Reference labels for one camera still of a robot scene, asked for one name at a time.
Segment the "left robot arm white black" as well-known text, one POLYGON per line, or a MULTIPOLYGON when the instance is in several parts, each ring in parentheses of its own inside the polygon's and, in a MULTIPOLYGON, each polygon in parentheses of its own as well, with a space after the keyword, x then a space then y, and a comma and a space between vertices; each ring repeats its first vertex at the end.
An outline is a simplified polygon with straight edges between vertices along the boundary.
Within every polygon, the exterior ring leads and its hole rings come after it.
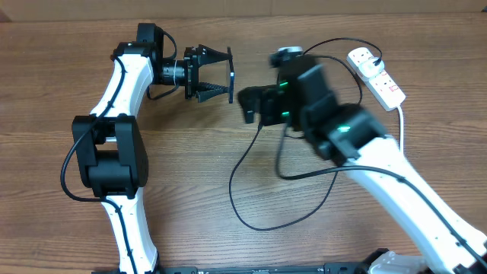
POLYGON ((234 96, 234 65, 229 49, 220 52, 204 45, 188 47, 183 58, 165 57, 169 34, 156 24, 140 23, 136 39, 121 42, 111 59, 114 70, 107 88, 92 111, 72 122, 74 144, 62 164, 60 181, 67 192, 65 173, 77 158, 81 181, 93 192, 110 219, 119 251, 117 273, 160 273, 159 252, 145 214, 144 188, 148 155, 137 116, 152 85, 171 91, 184 88, 187 99, 205 102, 215 96, 234 96))

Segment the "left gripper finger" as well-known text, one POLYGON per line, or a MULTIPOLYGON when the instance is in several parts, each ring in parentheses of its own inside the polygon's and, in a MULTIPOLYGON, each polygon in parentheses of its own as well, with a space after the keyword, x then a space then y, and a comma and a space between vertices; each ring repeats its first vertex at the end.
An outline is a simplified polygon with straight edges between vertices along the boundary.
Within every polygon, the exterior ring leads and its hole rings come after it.
POLYGON ((197 86, 196 97, 199 103, 203 103, 215 96, 221 94, 228 94, 229 88, 219 84, 211 84, 208 82, 200 82, 197 86))
POLYGON ((197 59, 199 65, 208 65, 231 59, 230 53, 219 52, 202 44, 197 47, 197 59))

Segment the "Samsung Galaxy smartphone blue screen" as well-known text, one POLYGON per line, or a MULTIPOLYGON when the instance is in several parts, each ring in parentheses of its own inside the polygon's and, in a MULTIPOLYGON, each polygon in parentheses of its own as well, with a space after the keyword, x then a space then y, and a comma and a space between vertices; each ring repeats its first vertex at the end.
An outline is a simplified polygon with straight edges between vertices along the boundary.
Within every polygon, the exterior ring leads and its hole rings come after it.
POLYGON ((235 79, 235 73, 234 73, 234 63, 233 63, 233 54, 231 52, 231 48, 228 47, 228 103, 232 104, 234 101, 234 79, 235 79))

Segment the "white charger plug adapter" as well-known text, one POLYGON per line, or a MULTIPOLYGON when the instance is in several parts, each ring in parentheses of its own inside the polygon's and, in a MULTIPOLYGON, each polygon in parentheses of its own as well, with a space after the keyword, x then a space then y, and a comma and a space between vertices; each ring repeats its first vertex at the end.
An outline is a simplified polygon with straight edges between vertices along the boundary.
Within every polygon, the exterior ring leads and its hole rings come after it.
POLYGON ((385 69, 384 62, 378 57, 369 58, 363 61, 359 66, 358 70, 361 75, 366 78, 373 78, 380 74, 385 69))

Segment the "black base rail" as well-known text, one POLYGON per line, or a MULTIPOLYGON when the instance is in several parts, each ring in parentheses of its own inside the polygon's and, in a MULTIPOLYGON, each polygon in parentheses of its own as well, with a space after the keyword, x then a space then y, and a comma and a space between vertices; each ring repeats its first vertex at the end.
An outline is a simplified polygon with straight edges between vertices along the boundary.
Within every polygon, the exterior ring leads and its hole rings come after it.
POLYGON ((363 262, 334 262, 322 266, 261 266, 198 269, 194 266, 162 267, 156 274, 355 274, 366 273, 369 265, 363 262))

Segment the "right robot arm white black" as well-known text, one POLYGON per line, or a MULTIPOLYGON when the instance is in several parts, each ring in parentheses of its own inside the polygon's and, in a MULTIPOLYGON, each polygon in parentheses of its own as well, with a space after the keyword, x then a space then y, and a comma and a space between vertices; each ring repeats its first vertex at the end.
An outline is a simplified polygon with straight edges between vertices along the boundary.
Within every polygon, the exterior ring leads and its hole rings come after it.
POLYGON ((246 123, 284 124, 302 132, 315 153, 332 161, 365 188, 414 242, 421 266, 399 271, 484 273, 486 235, 464 221, 427 184, 396 140, 359 104, 340 104, 315 56, 276 63, 275 84, 244 88, 237 94, 246 123))

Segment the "white power strip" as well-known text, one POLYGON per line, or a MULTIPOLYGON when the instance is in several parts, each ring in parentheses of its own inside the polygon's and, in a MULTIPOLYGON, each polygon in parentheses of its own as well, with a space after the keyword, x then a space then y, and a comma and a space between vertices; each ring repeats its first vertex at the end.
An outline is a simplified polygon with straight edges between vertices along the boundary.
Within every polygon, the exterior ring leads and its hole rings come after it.
POLYGON ((406 99, 405 94, 384 69, 373 78, 364 78, 358 70, 358 66, 369 58, 376 57, 366 47, 359 47, 347 55, 347 62, 353 68, 358 77, 365 83, 371 93, 375 96, 380 105, 391 111, 400 107, 406 99))

